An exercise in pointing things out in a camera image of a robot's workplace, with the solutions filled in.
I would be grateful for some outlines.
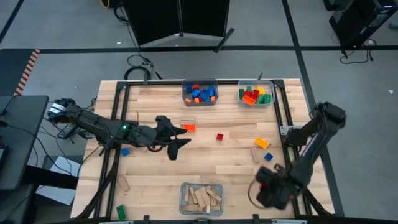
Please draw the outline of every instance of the orange lego brick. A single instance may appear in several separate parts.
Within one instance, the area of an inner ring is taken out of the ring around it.
[[[195,132],[197,130],[197,127],[194,124],[184,124],[182,128],[189,132]]]
[[[248,96],[244,96],[242,98],[242,101],[243,101],[243,103],[248,104],[250,106],[253,106],[256,103],[255,99],[248,97]]]
[[[256,145],[262,147],[263,149],[266,149],[269,145],[269,143],[266,140],[259,138],[259,137],[256,138],[254,143],[256,143]]]

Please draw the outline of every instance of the wooden table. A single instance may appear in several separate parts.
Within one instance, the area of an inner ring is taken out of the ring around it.
[[[308,108],[299,79],[286,79],[285,89],[289,99],[294,125],[305,124]],[[110,118],[117,81],[102,81],[98,92],[95,113]],[[222,219],[249,219],[253,214],[260,218],[293,218],[290,203],[285,210],[274,208],[259,210],[248,200],[248,184],[254,179],[260,165],[273,168],[275,163],[284,166],[278,125],[274,105],[265,109],[240,108],[237,104],[237,86],[219,85],[220,97],[214,106],[186,107],[181,99],[181,86],[132,86],[126,120],[137,120],[140,124],[155,126],[157,115],[166,115],[175,126],[185,115],[196,117],[197,131],[186,133],[181,138],[192,138],[178,153],[176,161],[167,158],[164,149],[158,153],[135,148],[127,157],[121,157],[118,175],[125,175],[130,191],[122,192],[116,185],[112,219],[117,220],[116,207],[124,204],[131,220],[142,220],[150,215],[151,220],[194,219],[181,215],[178,210],[180,186],[183,182],[222,184],[224,187],[224,214]],[[119,99],[117,117],[120,118],[124,93]],[[283,104],[280,102],[282,119],[286,125]],[[216,141],[217,133],[224,134],[222,142]],[[268,149],[256,149],[260,163],[255,164],[250,148],[254,139],[261,137],[270,142]],[[88,141],[85,156],[97,147],[95,140]],[[274,158],[266,162],[263,157],[269,152]],[[97,191],[103,158],[95,152],[81,168],[71,217],[77,216]],[[314,168],[309,189],[320,203],[334,212],[322,162]],[[105,214],[108,190],[103,197],[101,215]],[[251,190],[255,200],[258,186]],[[299,199],[300,211],[304,214]]]

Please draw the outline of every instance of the metal frame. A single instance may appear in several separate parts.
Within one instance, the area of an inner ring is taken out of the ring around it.
[[[148,80],[148,85],[181,85],[183,80]],[[237,85],[239,80],[218,80],[218,85]],[[285,115],[287,118],[287,123],[288,125],[293,125],[292,121],[292,116],[290,114],[289,110],[289,104],[287,100],[287,95],[286,95],[286,90],[285,90],[285,84],[283,80],[273,80],[275,87],[279,87],[281,96],[282,96],[282,102],[284,104],[284,109],[285,109]],[[130,94],[130,87],[134,85],[142,85],[142,81],[118,81],[116,85],[116,92],[115,92],[115,97],[114,97],[114,103],[113,103],[113,108],[112,108],[112,114],[111,114],[111,119],[116,119],[116,112],[118,110],[118,104],[119,104],[119,97],[121,94],[121,90],[124,89],[124,99],[123,99],[123,105],[122,105],[122,112],[121,112],[121,120],[126,119],[126,113],[127,113],[127,105],[129,101],[129,94]],[[280,107],[279,107],[279,100],[277,97],[277,93],[275,92],[275,102],[274,102],[274,107],[275,107],[275,115],[277,118],[277,124],[279,127],[283,126],[283,121],[282,121],[282,115],[280,113]],[[280,140],[282,141],[283,135],[280,132],[280,128],[278,128],[279,134],[280,134]],[[283,154],[284,154],[284,160],[285,164],[291,164],[290,161],[290,156],[288,152],[287,147],[282,147]],[[299,158],[299,151],[297,148],[293,149],[294,150],[294,157],[297,160]],[[103,183],[106,173],[108,170],[108,164],[109,164],[109,151],[107,151],[104,155],[104,161],[103,161],[103,166],[101,170],[101,176],[99,178],[99,186]],[[116,149],[116,153],[114,156],[114,160],[116,160],[117,163],[119,163],[119,158],[120,158],[120,149]],[[114,189],[116,185],[116,178],[117,176],[114,177],[114,179],[111,182],[110,185],[110,191],[109,191],[109,197],[108,197],[108,204],[106,206],[106,217],[111,218],[112,214],[112,209],[113,209],[113,199],[114,199]],[[101,208],[101,201],[100,200],[95,208],[94,211],[94,217],[98,218],[100,215],[100,208]],[[303,202],[305,205],[305,213],[306,215],[312,215],[311,207],[308,202],[308,200],[303,196]],[[293,211],[294,211],[294,216],[295,218],[298,218],[300,214],[300,208],[299,208],[299,203],[297,199],[293,199]],[[211,223],[271,223],[271,219],[260,219],[258,215],[254,214],[253,219],[242,219],[242,220],[212,220]],[[208,223],[208,220],[156,220],[156,221],[150,221],[151,223]],[[140,220],[135,220],[134,223],[149,223],[149,216],[145,215],[143,221]]]

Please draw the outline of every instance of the gray floor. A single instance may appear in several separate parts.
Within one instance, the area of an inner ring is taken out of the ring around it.
[[[0,27],[16,2],[0,0]],[[300,45],[337,45],[328,23],[332,12],[324,9],[321,0],[289,0],[289,6]],[[384,24],[373,39],[379,45],[397,45],[398,31],[389,30],[387,25]],[[236,32],[227,45],[292,46],[280,1],[232,0],[228,27],[235,28]],[[217,42],[207,37],[171,37],[152,43],[150,47],[216,45]],[[0,47],[108,48],[132,47],[132,42],[126,26],[97,0],[36,0],[25,1]],[[79,105],[89,105],[101,80],[123,78],[129,68],[126,63],[129,55],[40,54],[24,94],[48,95],[51,100],[70,97]],[[256,78],[261,72],[264,78],[301,78],[294,51],[153,52],[143,55],[154,62],[155,70],[164,78]],[[394,178],[398,152],[394,147],[393,130],[398,122],[395,73],[398,51],[375,51],[374,62],[360,65],[340,64],[338,51],[303,52],[303,57],[315,99],[336,103],[348,114],[347,126],[329,147],[345,215],[398,220],[398,181]],[[349,59],[364,58],[364,52],[356,52]],[[141,73],[133,73],[131,78],[141,76]],[[46,122],[43,126],[56,133]],[[42,134],[39,138],[51,156],[62,155],[54,139]],[[85,141],[79,137],[74,140],[75,144],[60,141],[60,145],[67,155],[81,156]],[[36,145],[36,149],[41,163],[44,153],[40,146]],[[34,154],[29,162],[35,163]],[[68,218],[70,208],[54,206],[40,208],[37,223]],[[48,213],[59,215],[51,217]]]

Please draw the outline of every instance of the clear plastic bin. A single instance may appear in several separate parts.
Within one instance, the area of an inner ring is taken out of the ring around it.
[[[241,99],[239,99],[239,89],[243,89],[244,91],[246,91],[246,88],[248,86],[251,86],[251,88],[253,90],[257,89],[258,87],[263,87],[264,91],[266,92],[266,94],[270,94],[271,95],[271,100],[269,103],[256,103],[253,106],[250,106],[246,103],[244,103],[243,101],[241,101]],[[274,84],[269,81],[269,80],[240,80],[238,82],[238,105],[242,106],[242,107],[247,107],[247,108],[265,108],[268,105],[271,105],[275,102],[275,88],[274,88]]]
[[[199,190],[199,188],[201,188],[201,187],[210,186],[215,191],[215,193],[221,197],[220,210],[210,209],[210,213],[199,212],[199,211],[197,211],[197,212],[183,211],[182,205],[188,205],[188,203],[184,201],[185,191],[187,189],[186,186],[193,187],[194,190]],[[218,217],[223,214],[223,211],[224,211],[224,187],[221,184],[193,184],[193,183],[188,183],[188,182],[182,183],[181,189],[180,189],[180,213],[182,215],[206,215],[206,216],[217,216]]]
[[[195,84],[199,85],[199,90],[208,89],[210,86],[213,86],[215,89],[216,100],[213,100],[211,102],[199,102],[199,103],[194,102],[192,94],[187,93],[187,86],[193,86]],[[185,99],[187,98],[190,99],[191,102],[186,102]],[[182,100],[184,101],[185,106],[213,106],[217,103],[217,99],[218,99],[218,85],[217,85],[217,80],[214,78],[199,79],[199,80],[184,80],[182,82]]]

